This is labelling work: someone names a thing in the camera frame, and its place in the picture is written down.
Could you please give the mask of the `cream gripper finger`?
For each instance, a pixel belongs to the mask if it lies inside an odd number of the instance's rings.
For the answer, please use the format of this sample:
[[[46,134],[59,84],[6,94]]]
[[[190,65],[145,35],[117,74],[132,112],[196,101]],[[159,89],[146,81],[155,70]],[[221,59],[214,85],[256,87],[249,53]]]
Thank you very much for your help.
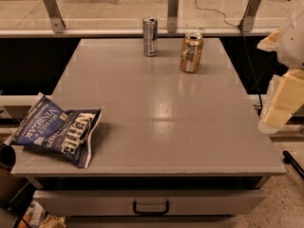
[[[281,28],[277,28],[275,31],[270,33],[267,37],[262,39],[258,44],[257,48],[264,51],[277,51],[278,47],[278,35],[281,31]]]
[[[275,134],[303,105],[304,70],[291,68],[282,76],[274,75],[260,114],[259,131],[264,134]]]

